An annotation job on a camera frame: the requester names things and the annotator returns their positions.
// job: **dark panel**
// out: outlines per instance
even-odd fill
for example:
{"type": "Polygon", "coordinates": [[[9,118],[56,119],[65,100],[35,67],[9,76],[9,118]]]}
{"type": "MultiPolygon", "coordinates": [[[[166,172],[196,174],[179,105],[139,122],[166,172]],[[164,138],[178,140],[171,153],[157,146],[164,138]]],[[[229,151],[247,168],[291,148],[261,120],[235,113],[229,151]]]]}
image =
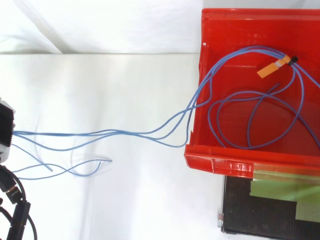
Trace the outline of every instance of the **dark panel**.
{"type": "Polygon", "coordinates": [[[248,178],[225,178],[224,232],[283,240],[320,239],[320,223],[296,220],[296,202],[250,196],[250,183],[248,178]]]}

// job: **blue cable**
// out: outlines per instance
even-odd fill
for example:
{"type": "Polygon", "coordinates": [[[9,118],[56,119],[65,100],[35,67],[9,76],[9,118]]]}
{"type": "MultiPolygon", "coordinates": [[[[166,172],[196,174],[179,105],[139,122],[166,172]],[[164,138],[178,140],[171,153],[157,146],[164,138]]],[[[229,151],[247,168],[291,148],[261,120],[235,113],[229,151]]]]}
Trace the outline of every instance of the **blue cable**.
{"type": "MultiPolygon", "coordinates": [[[[173,115],[171,118],[169,118],[168,121],[166,121],[163,125],[161,125],[160,127],[156,128],[155,130],[152,131],[147,131],[147,132],[131,132],[131,131],[125,131],[125,130],[119,130],[119,129],[105,129],[105,130],[100,130],[100,131],[94,131],[94,132],[87,132],[87,133],[53,133],[53,132],[43,132],[43,133],[38,133],[38,132],[31,132],[31,131],[14,131],[13,134],[19,138],[22,138],[26,141],[29,141],[31,143],[34,143],[42,148],[45,148],[47,150],[52,150],[52,151],[58,151],[58,152],[65,152],[65,151],[71,151],[77,148],[81,148],[83,146],[86,146],[88,144],[94,143],[96,141],[99,141],[101,139],[104,138],[108,138],[111,136],[115,136],[115,135],[127,135],[127,136],[135,136],[135,137],[139,137],[139,138],[144,138],[144,139],[148,139],[150,141],[168,146],[168,147],[173,147],[173,148],[180,148],[186,145],[186,143],[188,142],[188,138],[189,138],[189,125],[190,125],[190,120],[191,120],[191,116],[192,116],[192,112],[194,109],[202,107],[206,104],[208,104],[213,97],[213,91],[212,91],[212,84],[213,84],[213,77],[214,75],[219,71],[219,69],[231,58],[243,55],[243,54],[247,54],[247,53],[259,53],[259,54],[264,54],[267,56],[271,56],[274,57],[276,59],[282,59],[285,54],[283,52],[280,52],[276,49],[272,49],[270,47],[265,47],[265,46],[249,46],[249,47],[245,47],[242,49],[239,49],[235,52],[232,52],[226,56],[224,56],[223,58],[221,58],[207,73],[207,75],[204,77],[204,79],[202,80],[202,82],[200,83],[200,85],[198,86],[198,89],[196,90],[196,92],[194,93],[193,97],[191,98],[190,102],[188,103],[187,107],[185,108],[185,110],[180,111],[178,113],[176,113],[175,115],[173,115]],[[207,85],[207,83],[209,82],[209,90],[210,90],[210,95],[208,100],[196,104],[199,98],[199,95],[202,91],[202,89],[207,85]],[[184,143],[180,144],[180,145],[172,145],[172,144],[168,144],[165,142],[162,142],[160,140],[163,140],[165,138],[167,138],[169,135],[171,135],[176,129],[177,127],[180,125],[180,123],[182,122],[182,120],[184,119],[185,115],[187,114],[187,112],[189,112],[189,116],[188,116],[188,120],[187,120],[187,125],[186,125],[186,139],[184,141],[184,143]],[[150,135],[152,133],[155,133],[157,131],[159,131],[160,129],[164,128],[169,122],[171,122],[173,119],[175,119],[176,117],[180,116],[178,122],[175,124],[175,126],[164,136],[162,137],[151,137],[151,136],[147,136],[150,135]],[[51,137],[97,137],[93,140],[87,141],[83,144],[74,146],[74,147],[70,147],[70,148],[64,148],[64,149],[58,149],[58,148],[52,148],[52,147],[48,147],[45,145],[42,145],[36,141],[33,141],[31,139],[29,139],[27,136],[34,136],[34,135],[41,135],[41,136],[51,136],[51,137]]],[[[307,130],[310,132],[310,134],[312,135],[312,137],[314,138],[315,142],[317,143],[317,145],[320,148],[320,142],[317,139],[316,135],[313,133],[313,131],[310,129],[310,127],[307,125],[307,123],[301,118],[300,116],[300,112],[303,106],[303,102],[304,102],[304,84],[303,84],[303,79],[301,76],[301,73],[299,72],[302,71],[317,87],[320,88],[320,84],[317,83],[301,66],[299,66],[298,64],[294,64],[291,66],[293,69],[293,74],[292,74],[292,78],[291,81],[282,89],[272,92],[279,84],[277,84],[276,86],[274,86],[272,89],[270,89],[267,93],[263,93],[263,92],[259,92],[259,91],[238,91],[235,92],[231,95],[229,95],[227,98],[222,99],[222,100],[218,100],[214,103],[212,103],[212,105],[209,107],[208,109],[208,113],[207,113],[207,119],[208,119],[208,124],[210,127],[211,132],[213,133],[213,135],[215,136],[215,138],[218,140],[218,142],[223,146],[226,147],[224,145],[224,143],[220,140],[220,138],[218,137],[217,133],[214,131],[212,124],[211,124],[211,119],[210,119],[210,113],[211,110],[213,108],[213,106],[215,106],[216,104],[220,104],[218,107],[218,111],[216,113],[216,123],[217,123],[217,128],[218,128],[218,132],[220,133],[221,137],[224,139],[224,141],[226,141],[229,145],[235,147],[235,148],[239,148],[239,149],[256,149],[256,148],[261,148],[261,147],[265,147],[267,145],[270,145],[276,141],[278,141],[279,139],[283,138],[293,127],[293,125],[295,124],[296,120],[299,119],[304,126],[307,128],[307,130]],[[301,100],[300,100],[300,105],[297,111],[295,111],[289,104],[287,104],[286,102],[282,101],[281,99],[275,97],[274,95],[279,94],[283,91],[285,91],[287,88],[289,88],[292,83],[294,82],[294,80],[296,79],[296,75],[298,75],[298,78],[300,80],[300,84],[301,84],[301,100]],[[247,98],[233,98],[234,96],[237,95],[241,95],[241,94],[255,94],[255,95],[259,95],[257,97],[247,97],[247,98]],[[264,144],[260,144],[260,145],[256,145],[256,146],[251,146],[251,141],[250,141],[250,127],[251,127],[251,123],[253,120],[253,117],[255,115],[255,112],[257,110],[257,108],[259,107],[259,105],[261,104],[261,102],[265,99],[265,98],[271,98],[274,99],[276,101],[279,101],[280,103],[282,103],[283,105],[285,105],[286,107],[288,107],[294,114],[295,117],[292,121],[292,123],[290,124],[290,126],[287,128],[287,130],[285,130],[280,136],[276,137],[275,139],[266,142],[264,144]],[[220,124],[219,124],[219,114],[221,111],[221,108],[223,107],[223,105],[226,102],[242,102],[242,101],[254,101],[254,100],[259,100],[258,103],[256,104],[256,106],[254,107],[248,125],[247,125],[247,142],[248,142],[248,146],[249,147],[245,147],[245,146],[238,146],[236,144],[231,143],[230,141],[228,141],[225,136],[222,133],[222,130],[220,128],[220,124]]],[[[38,167],[38,166],[50,166],[50,164],[39,164],[36,165],[34,167],[38,167]]]]}
{"type": "Polygon", "coordinates": [[[92,176],[93,174],[95,174],[98,169],[100,168],[101,166],[101,162],[108,162],[108,163],[111,163],[112,160],[106,160],[106,159],[92,159],[92,160],[87,160],[87,161],[84,161],[84,162],[81,162],[69,169],[66,169],[60,165],[57,165],[57,164],[52,164],[52,163],[42,163],[38,158],[36,158],[34,155],[32,155],[31,153],[29,153],[28,151],[24,150],[23,148],[15,145],[15,144],[12,144],[13,146],[17,147],[18,149],[20,149],[21,151],[25,152],[26,154],[28,154],[29,156],[31,156],[32,158],[34,158],[35,160],[37,160],[38,162],[40,162],[40,164],[37,164],[37,165],[33,165],[33,166],[27,166],[27,167],[24,167],[22,169],[19,169],[19,170],[15,170],[15,171],[12,171],[13,173],[18,173],[18,172],[21,172],[21,171],[24,171],[24,170],[27,170],[27,169],[32,169],[32,168],[36,168],[36,167],[40,167],[40,166],[53,166],[53,167],[57,167],[57,168],[60,168],[62,170],[64,170],[63,172],[60,172],[58,174],[54,174],[54,175],[51,175],[51,176],[44,176],[44,177],[36,177],[36,178],[26,178],[26,177],[19,177],[19,179],[21,180],[41,180],[41,179],[49,179],[49,178],[53,178],[53,177],[56,177],[56,176],[59,176],[61,174],[64,174],[66,172],[69,172],[70,174],[72,175],[75,175],[75,176],[78,176],[78,177],[89,177],[89,176],[92,176]],[[77,168],[83,164],[87,164],[87,163],[90,163],[90,162],[99,162],[98,166],[96,167],[96,169],[89,173],[89,174],[79,174],[79,173],[76,173],[76,172],[72,172],[71,170],[74,169],[74,168],[77,168]]]}

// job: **white backdrop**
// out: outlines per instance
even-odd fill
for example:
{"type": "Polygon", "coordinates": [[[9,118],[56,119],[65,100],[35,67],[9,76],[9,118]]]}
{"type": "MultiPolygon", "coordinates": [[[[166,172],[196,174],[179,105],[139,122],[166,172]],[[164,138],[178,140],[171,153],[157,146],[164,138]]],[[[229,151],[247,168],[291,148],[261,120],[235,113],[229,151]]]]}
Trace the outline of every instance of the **white backdrop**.
{"type": "Polygon", "coordinates": [[[198,53],[202,8],[318,0],[0,0],[0,53],[198,53]]]}

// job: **red plastic bin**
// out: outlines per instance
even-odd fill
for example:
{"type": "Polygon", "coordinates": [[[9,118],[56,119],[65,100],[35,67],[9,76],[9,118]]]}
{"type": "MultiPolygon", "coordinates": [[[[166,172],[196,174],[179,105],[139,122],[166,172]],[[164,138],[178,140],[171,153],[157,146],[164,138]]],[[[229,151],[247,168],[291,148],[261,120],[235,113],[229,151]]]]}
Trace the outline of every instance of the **red plastic bin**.
{"type": "MultiPolygon", "coordinates": [[[[298,56],[298,64],[320,82],[319,30],[320,10],[317,9],[204,9],[199,84],[220,58],[253,45],[271,47],[290,57],[298,56]]],[[[213,77],[211,102],[238,91],[266,93],[276,83],[280,83],[279,88],[284,87],[292,77],[292,69],[287,64],[263,79],[257,74],[258,70],[273,62],[273,57],[258,53],[248,53],[229,60],[213,77]]],[[[320,139],[320,89],[306,76],[303,76],[303,81],[305,99],[300,115],[320,139]]],[[[197,103],[206,101],[209,94],[207,84],[197,103]]],[[[301,99],[299,81],[296,80],[277,97],[298,109],[301,99]]],[[[224,105],[219,123],[229,141],[239,146],[248,146],[246,129],[256,104],[257,101],[246,101],[224,105]]],[[[320,176],[320,150],[299,120],[285,137],[268,146],[243,150],[233,148],[222,140],[226,145],[224,148],[209,128],[207,113],[210,105],[206,104],[195,111],[193,132],[184,153],[190,168],[252,178],[255,166],[261,165],[273,171],[320,176]]],[[[217,109],[218,105],[210,115],[216,131],[217,109]]],[[[294,114],[280,103],[265,99],[252,122],[252,145],[263,144],[278,137],[289,127],[293,118],[294,114]]]]}

